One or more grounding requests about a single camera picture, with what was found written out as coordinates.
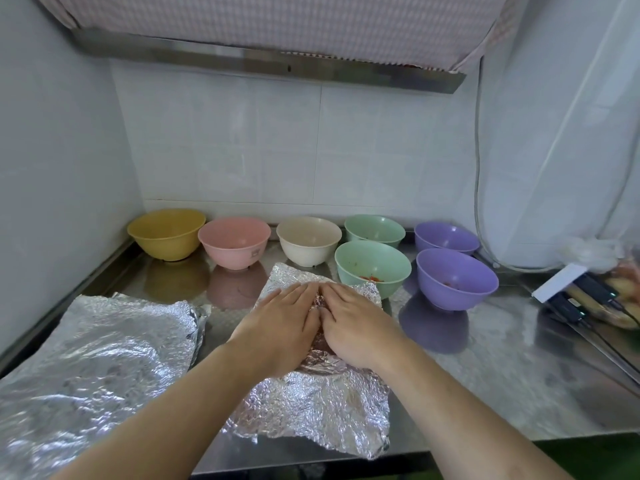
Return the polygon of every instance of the crumpled aluminum foil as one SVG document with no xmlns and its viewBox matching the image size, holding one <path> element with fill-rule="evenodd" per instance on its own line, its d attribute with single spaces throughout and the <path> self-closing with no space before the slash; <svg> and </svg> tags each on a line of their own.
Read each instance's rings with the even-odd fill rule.
<svg viewBox="0 0 640 480">
<path fill-rule="evenodd" d="M 183 376 L 201 310 L 78 296 L 32 357 L 0 381 L 0 477 L 52 475 Z"/>
<path fill-rule="evenodd" d="M 331 280 L 276 263 L 260 299 L 277 288 L 309 281 Z M 381 306 L 372 282 L 352 288 Z M 325 448 L 371 460 L 388 447 L 388 394 L 380 377 L 347 365 L 318 333 L 300 368 L 254 387 L 225 429 L 254 440 L 258 435 L 305 436 Z"/>
</svg>

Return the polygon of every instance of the pink bowl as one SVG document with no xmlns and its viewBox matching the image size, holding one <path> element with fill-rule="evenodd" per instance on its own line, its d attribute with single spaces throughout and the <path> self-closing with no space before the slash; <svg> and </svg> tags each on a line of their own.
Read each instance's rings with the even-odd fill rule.
<svg viewBox="0 0 640 480">
<path fill-rule="evenodd" d="M 244 269 L 258 261 L 271 228 L 253 217 L 216 219 L 198 231 L 198 239 L 213 261 L 227 269 Z"/>
</svg>

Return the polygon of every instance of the purple bowl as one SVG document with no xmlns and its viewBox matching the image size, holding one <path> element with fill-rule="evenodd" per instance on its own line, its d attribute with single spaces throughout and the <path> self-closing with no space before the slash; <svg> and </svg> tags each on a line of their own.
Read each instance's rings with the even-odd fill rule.
<svg viewBox="0 0 640 480">
<path fill-rule="evenodd" d="M 471 254 L 480 247 L 476 235 L 464 227 L 448 222 L 428 221 L 418 224 L 415 231 L 415 245 L 418 251 L 433 248 L 451 249 L 459 253 Z"/>
<path fill-rule="evenodd" d="M 450 249 L 426 249 L 415 259 L 420 290 L 443 310 L 468 310 L 498 289 L 498 276 L 471 256 Z"/>
</svg>

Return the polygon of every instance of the yellow bowl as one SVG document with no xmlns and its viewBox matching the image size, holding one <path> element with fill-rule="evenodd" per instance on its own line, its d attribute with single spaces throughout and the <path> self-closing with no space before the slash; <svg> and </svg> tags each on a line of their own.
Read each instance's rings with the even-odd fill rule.
<svg viewBox="0 0 640 480">
<path fill-rule="evenodd" d="M 127 232 L 149 256 L 180 261 L 200 245 L 198 230 L 207 218 L 194 209 L 162 209 L 138 217 Z"/>
</svg>

